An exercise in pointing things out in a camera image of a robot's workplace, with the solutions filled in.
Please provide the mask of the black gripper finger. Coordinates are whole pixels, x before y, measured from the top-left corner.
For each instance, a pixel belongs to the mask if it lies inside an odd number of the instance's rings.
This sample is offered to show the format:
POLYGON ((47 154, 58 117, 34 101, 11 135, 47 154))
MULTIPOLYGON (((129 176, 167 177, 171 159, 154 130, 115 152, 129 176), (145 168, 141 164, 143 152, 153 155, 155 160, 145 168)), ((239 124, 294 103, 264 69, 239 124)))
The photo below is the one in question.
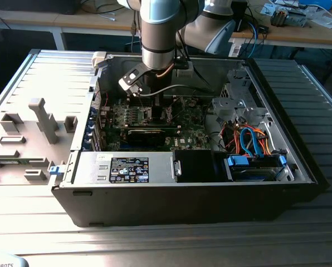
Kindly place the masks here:
POLYGON ((152 119, 154 122, 165 122, 164 97, 162 93, 152 97, 152 119))

